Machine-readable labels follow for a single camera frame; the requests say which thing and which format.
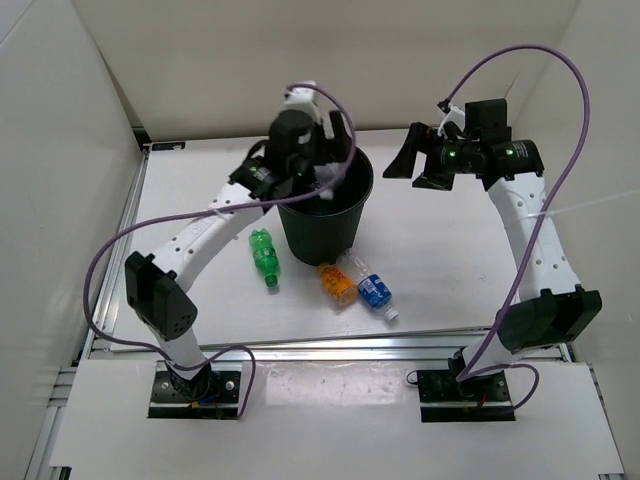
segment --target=orange plastic bottle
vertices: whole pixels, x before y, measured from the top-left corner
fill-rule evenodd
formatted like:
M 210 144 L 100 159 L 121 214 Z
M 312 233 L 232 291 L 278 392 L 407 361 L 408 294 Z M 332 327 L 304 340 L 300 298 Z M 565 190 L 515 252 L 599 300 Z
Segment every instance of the orange plastic bottle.
M 338 305 L 345 307 L 352 304 L 358 296 L 355 284 L 339 268 L 322 263 L 318 266 L 322 286 Z

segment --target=black bucket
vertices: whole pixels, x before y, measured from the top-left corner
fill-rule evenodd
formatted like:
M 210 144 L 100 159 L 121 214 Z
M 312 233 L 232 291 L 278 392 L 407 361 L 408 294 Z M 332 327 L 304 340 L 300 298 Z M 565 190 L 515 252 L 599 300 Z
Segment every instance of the black bucket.
M 316 197 L 278 206 L 287 243 L 296 258 L 314 266 L 334 263 L 351 248 L 372 188 L 373 167 L 358 148 L 345 179 L 333 192 L 333 200 Z

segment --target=black mounting plate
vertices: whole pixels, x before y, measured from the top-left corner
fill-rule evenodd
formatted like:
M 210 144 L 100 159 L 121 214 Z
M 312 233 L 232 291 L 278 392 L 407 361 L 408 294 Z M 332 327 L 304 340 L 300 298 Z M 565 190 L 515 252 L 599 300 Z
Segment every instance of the black mounting plate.
M 233 383 L 233 388 L 220 388 L 215 401 L 192 406 L 192 403 L 182 397 L 171 386 L 169 372 L 156 370 L 149 399 L 148 418 L 200 418 L 208 420 L 233 420 L 238 418 L 238 397 L 240 394 L 239 370 L 218 370 L 212 372 L 223 385 Z
M 459 383 L 449 370 L 418 370 L 423 423 L 514 421 L 504 372 Z

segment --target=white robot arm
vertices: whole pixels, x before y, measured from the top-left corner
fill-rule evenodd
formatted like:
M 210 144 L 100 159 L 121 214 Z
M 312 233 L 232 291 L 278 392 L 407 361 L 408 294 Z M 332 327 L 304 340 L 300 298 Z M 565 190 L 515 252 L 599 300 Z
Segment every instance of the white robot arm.
M 511 140 L 504 99 L 467 103 L 464 119 L 464 131 L 452 123 L 442 125 L 438 130 L 445 136 L 422 123 L 411 124 L 383 177 L 411 178 L 418 152 L 427 160 L 414 187 L 451 190 L 455 175 L 475 174 L 500 213 L 519 265 L 546 197 L 540 154 L 530 140 Z M 478 353 L 474 372 L 510 365 L 532 350 L 572 341 L 602 308 L 598 291 L 582 289 L 550 218 L 534 244 L 519 296 L 520 303 L 511 305 L 486 348 L 483 339 L 450 359 L 452 373 L 457 376 Z
M 197 308 L 187 296 L 193 282 L 227 243 L 268 211 L 261 202 L 310 191 L 315 184 L 313 167 L 343 161 L 332 152 L 349 146 L 335 145 L 350 142 L 340 115 L 331 115 L 340 139 L 325 137 L 315 91 L 293 89 L 285 97 L 285 107 L 271 124 L 268 140 L 250 149 L 208 209 L 255 207 L 225 208 L 196 219 L 151 254 L 133 252 L 125 262 L 127 301 L 171 359 L 167 361 L 171 383 L 187 400 L 198 400 L 216 387 L 211 385 L 209 364 L 194 370 L 172 368 L 194 367 L 205 360 L 192 328 Z M 263 148 L 263 155 L 257 155 Z

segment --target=bottle cap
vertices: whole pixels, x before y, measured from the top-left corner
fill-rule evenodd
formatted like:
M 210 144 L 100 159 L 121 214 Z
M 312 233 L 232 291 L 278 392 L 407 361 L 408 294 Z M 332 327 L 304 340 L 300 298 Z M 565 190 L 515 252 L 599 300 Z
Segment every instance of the bottle cap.
M 398 312 L 398 310 L 396 310 L 396 307 L 389 307 L 387 308 L 387 311 L 384 312 L 384 318 L 388 322 L 395 320 L 398 315 L 400 315 L 400 313 Z
M 318 265 L 318 273 L 322 273 L 322 270 L 324 270 L 328 266 L 329 264 L 327 262 L 322 262 L 320 265 Z
M 277 275 L 267 275 L 266 277 L 264 277 L 264 283 L 269 288 L 273 288 L 273 287 L 278 286 L 278 277 L 277 277 Z

